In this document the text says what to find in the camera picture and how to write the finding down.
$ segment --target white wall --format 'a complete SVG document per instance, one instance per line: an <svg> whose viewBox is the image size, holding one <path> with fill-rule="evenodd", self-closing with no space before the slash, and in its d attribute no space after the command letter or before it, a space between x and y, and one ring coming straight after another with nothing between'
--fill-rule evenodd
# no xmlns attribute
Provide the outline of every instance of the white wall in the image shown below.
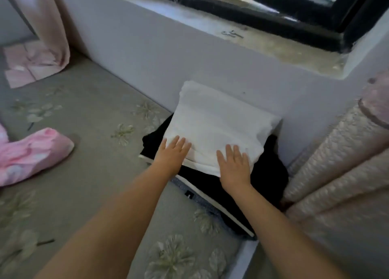
<svg viewBox="0 0 389 279"><path fill-rule="evenodd" d="M289 163L389 65L389 34L342 81L282 63L123 0L56 0L70 43L173 111L185 80L222 90L284 118Z"/></svg>
<svg viewBox="0 0 389 279"><path fill-rule="evenodd" d="M0 46L32 36L8 0L0 0Z"/></svg>

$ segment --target finger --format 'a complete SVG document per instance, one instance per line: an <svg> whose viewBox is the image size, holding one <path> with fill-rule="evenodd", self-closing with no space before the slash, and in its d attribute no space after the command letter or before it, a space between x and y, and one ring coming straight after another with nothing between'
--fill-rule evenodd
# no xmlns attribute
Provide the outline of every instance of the finger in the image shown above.
<svg viewBox="0 0 389 279"><path fill-rule="evenodd" d="M164 139L162 140L161 144L159 145L158 150L165 150L165 148L166 148L166 141L167 141L167 140L168 140L168 139L166 139L166 138L164 138Z"/></svg>
<svg viewBox="0 0 389 279"><path fill-rule="evenodd" d="M226 160L224 159L223 153L221 153L220 150L216 151L217 156L217 162L219 163L219 166L226 163Z"/></svg>
<svg viewBox="0 0 389 279"><path fill-rule="evenodd" d="M249 157L247 156L247 153L243 153L242 155L243 164L250 166Z"/></svg>
<svg viewBox="0 0 389 279"><path fill-rule="evenodd" d="M234 160L234 154L232 153L231 145L226 145L226 158L227 161Z"/></svg>
<svg viewBox="0 0 389 279"><path fill-rule="evenodd" d="M191 149L192 147L192 143L186 143L183 147L182 147L182 150L181 150L181 153L184 154L185 156L187 156L189 150Z"/></svg>
<svg viewBox="0 0 389 279"><path fill-rule="evenodd" d="M238 145L234 145L234 160L236 162L242 163L242 155L241 155L241 153L239 151Z"/></svg>
<svg viewBox="0 0 389 279"><path fill-rule="evenodd" d="M181 151L182 147L185 144L185 138L181 138L174 149L177 149L178 151Z"/></svg>
<svg viewBox="0 0 389 279"><path fill-rule="evenodd" d="M174 139L168 145L168 148L173 149L176 146L179 138L180 138L180 136L175 136Z"/></svg>

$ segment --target black cloth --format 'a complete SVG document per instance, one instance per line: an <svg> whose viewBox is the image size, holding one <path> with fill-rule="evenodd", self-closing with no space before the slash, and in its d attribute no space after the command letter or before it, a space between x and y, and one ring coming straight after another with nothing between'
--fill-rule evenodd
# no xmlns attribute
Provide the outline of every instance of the black cloth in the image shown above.
<svg viewBox="0 0 389 279"><path fill-rule="evenodd" d="M154 159L163 139L163 135L172 120L172 116L173 115L169 116L157 130L143 137L143 150L141 155ZM275 135L269 136L264 146L264 152L254 164L250 178L252 186L271 204L278 207L286 184L288 183L288 173L285 166L274 152L276 140L277 137ZM218 177L199 172L186 166L181 167L178 175L187 179L200 191L221 204L221 206L223 206L240 223L254 232L235 201L222 188ZM222 214L222 216L226 225L233 229L237 234L246 234L240 226L225 214Z"/></svg>

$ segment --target black window frame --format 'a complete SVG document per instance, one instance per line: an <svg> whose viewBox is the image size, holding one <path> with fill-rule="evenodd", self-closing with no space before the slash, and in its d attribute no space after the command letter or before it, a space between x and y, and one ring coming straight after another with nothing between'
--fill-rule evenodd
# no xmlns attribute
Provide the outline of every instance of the black window frame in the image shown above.
<svg viewBox="0 0 389 279"><path fill-rule="evenodd" d="M326 0L254 0L280 12L274 14L220 0L171 1L244 26L339 53L349 53L353 44L389 8L389 0L336 0L333 3ZM284 16L293 17L299 22Z"/></svg>

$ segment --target white cloth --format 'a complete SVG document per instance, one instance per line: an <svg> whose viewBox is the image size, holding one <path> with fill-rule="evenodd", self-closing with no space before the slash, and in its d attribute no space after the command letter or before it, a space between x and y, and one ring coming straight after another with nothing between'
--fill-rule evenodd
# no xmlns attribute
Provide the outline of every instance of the white cloth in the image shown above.
<svg viewBox="0 0 389 279"><path fill-rule="evenodd" d="M164 137L176 136L192 142L183 165L220 177L216 150L226 154L226 144L246 152L250 168L263 153L263 145L280 117L260 110L220 91L186 81Z"/></svg>

